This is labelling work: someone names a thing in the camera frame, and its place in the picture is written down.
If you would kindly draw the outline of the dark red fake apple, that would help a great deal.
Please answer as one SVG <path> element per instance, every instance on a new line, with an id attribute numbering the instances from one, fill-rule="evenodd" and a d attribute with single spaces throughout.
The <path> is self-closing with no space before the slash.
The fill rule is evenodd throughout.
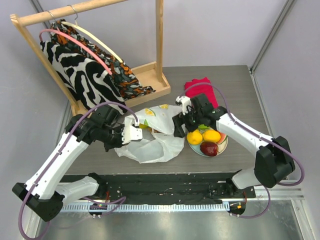
<path id="1" fill-rule="evenodd" d="M 204 141 L 200 144 L 200 151 L 209 157 L 215 157 L 219 153 L 219 146 L 214 142 Z"/>

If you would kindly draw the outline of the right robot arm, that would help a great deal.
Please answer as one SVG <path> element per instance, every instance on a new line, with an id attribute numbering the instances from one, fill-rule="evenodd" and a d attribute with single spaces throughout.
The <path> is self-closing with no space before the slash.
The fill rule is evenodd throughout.
<path id="1" fill-rule="evenodd" d="M 236 198 L 245 188 L 255 185 L 273 188 L 296 169 L 284 137 L 273 138 L 255 130 L 225 107 L 214 107 L 203 93 L 193 98 L 178 96 L 175 103 L 181 107 L 181 112 L 172 118 L 174 136 L 182 138 L 185 136 L 183 128 L 193 132 L 205 125 L 226 134 L 254 156 L 254 167 L 241 169 L 226 184 L 225 190 L 230 197 Z"/>

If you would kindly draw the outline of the yellow fake orange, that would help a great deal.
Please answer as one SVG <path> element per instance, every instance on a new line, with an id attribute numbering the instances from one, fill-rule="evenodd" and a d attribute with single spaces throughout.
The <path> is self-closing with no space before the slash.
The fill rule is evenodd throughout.
<path id="1" fill-rule="evenodd" d="M 193 132 L 189 132 L 186 135 L 186 139 L 188 143 L 191 145 L 199 145 L 203 141 L 203 136 L 202 136 L 202 133 L 197 129 Z"/>

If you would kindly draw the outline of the white plastic bag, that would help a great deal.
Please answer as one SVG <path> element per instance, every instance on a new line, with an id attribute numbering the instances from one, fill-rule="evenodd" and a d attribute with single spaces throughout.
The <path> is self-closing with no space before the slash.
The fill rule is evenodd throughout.
<path id="1" fill-rule="evenodd" d="M 115 152 L 119 157 L 127 157 L 140 164 L 164 163 L 175 158 L 185 146 L 184 137 L 174 137 L 172 117 L 181 112 L 180 106 L 169 104 L 144 108 L 136 112 L 140 124 L 148 125 L 159 133 L 150 133 L 147 128 L 142 129 L 142 140 L 115 148 Z"/>

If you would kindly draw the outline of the brown fake fruit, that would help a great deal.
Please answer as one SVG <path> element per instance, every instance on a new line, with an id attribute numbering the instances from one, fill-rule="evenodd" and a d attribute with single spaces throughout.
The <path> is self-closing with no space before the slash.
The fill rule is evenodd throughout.
<path id="1" fill-rule="evenodd" d="M 153 129 L 153 128 L 150 128 L 148 127 L 147 130 L 150 132 L 150 133 L 160 133 L 159 131 Z"/>

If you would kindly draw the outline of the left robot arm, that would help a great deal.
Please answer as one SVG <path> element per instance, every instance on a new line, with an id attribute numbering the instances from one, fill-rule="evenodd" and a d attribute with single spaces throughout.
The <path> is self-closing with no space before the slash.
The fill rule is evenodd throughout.
<path id="1" fill-rule="evenodd" d="M 93 196 L 100 200 L 106 196 L 108 184 L 94 172 L 63 187 L 59 183 L 91 143 L 100 141 L 108 151 L 142 139 L 140 121 L 134 112 L 132 118 L 115 126 L 120 112 L 113 105 L 114 102 L 100 103 L 85 114 L 72 117 L 59 143 L 41 168 L 27 182 L 18 182 L 13 186 L 12 192 L 22 200 L 20 217 L 24 208 L 29 207 L 44 222 L 50 222 L 69 203 L 85 197 Z"/>

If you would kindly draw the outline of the yellow green fake fruit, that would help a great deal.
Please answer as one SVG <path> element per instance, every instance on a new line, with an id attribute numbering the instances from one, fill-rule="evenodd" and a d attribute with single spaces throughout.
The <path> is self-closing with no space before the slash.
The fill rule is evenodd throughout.
<path id="1" fill-rule="evenodd" d="M 139 124 L 139 128 L 141 129 L 147 129 L 149 126 L 148 125 L 145 125 L 145 124 Z"/>

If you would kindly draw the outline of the fake watermelon slice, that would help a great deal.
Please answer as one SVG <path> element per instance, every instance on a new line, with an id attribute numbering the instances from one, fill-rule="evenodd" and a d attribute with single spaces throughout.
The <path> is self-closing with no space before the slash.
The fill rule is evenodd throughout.
<path id="1" fill-rule="evenodd" d="M 228 138 L 228 136 L 222 132 L 220 132 L 219 134 L 220 134 L 220 140 L 217 142 L 217 144 L 221 145 Z"/>

